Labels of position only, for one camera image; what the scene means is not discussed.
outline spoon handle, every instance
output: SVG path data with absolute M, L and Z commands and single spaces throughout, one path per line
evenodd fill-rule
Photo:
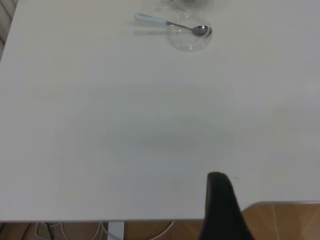
M 143 14 L 143 13 L 136 13 L 134 15 L 134 18 L 138 21 L 142 21 L 142 22 L 147 22 L 147 23 L 152 23 L 152 24 L 160 24 L 160 25 L 169 25 L 169 26 L 175 26 L 178 28 L 183 28 L 183 29 L 188 29 L 190 31 L 192 31 L 192 28 L 187 27 L 187 26 L 183 26 L 174 22 L 170 22 L 167 20 L 164 20 L 162 18 L 159 17 L 155 17 L 155 16 L 150 16 L 147 14 Z
M 152 24 L 160 24 L 160 25 L 166 25 L 167 24 L 167 21 L 162 19 L 162 18 L 150 16 L 150 15 L 143 14 L 143 13 L 136 13 L 134 15 L 134 18 L 136 20 L 138 20 L 138 21 L 152 23 Z

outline glass bowl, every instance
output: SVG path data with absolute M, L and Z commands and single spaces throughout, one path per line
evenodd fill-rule
M 201 19 L 198 14 L 191 12 L 181 13 L 176 19 L 173 19 L 172 22 L 180 24 L 189 28 L 194 28 L 197 26 L 209 26 L 212 30 L 211 25 Z M 213 32 L 207 31 L 203 36 L 196 36 L 192 31 L 176 26 L 168 26 L 166 31 L 166 38 L 170 45 L 175 49 L 184 52 L 196 52 L 208 45 L 210 42 Z

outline spoon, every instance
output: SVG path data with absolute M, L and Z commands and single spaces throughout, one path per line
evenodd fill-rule
M 194 35 L 196 35 L 198 37 L 204 36 L 208 31 L 209 31 L 208 36 L 212 33 L 211 27 L 206 26 L 206 25 L 200 25 L 200 26 L 195 26 L 194 28 L 190 28 L 190 27 L 183 26 L 183 25 L 180 25 L 180 24 L 177 24 L 177 23 L 174 23 L 174 22 L 167 21 L 167 20 L 162 19 L 162 18 L 146 15 L 146 14 L 143 14 L 143 13 L 136 13 L 134 15 L 134 18 L 136 20 L 142 21 L 142 22 L 147 22 L 147 23 L 152 23 L 152 24 L 160 24 L 160 25 L 169 25 L 169 26 L 175 26 L 175 27 L 178 27 L 178 28 L 188 29 Z

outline light blue handle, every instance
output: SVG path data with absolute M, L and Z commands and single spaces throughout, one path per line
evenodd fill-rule
M 136 13 L 134 15 L 134 18 L 138 21 L 147 22 L 147 23 L 151 23 L 151 24 L 166 25 L 166 23 L 167 23 L 167 21 L 162 18 L 150 16 L 150 15 L 143 14 L 143 13 Z

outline white table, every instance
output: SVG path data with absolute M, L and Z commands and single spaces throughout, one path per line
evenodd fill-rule
M 214 171 L 242 209 L 320 200 L 320 1 L 216 4 L 196 53 L 139 34 L 155 30 L 133 20 L 145 4 L 20 0 L 0 64 L 0 221 L 202 219 Z

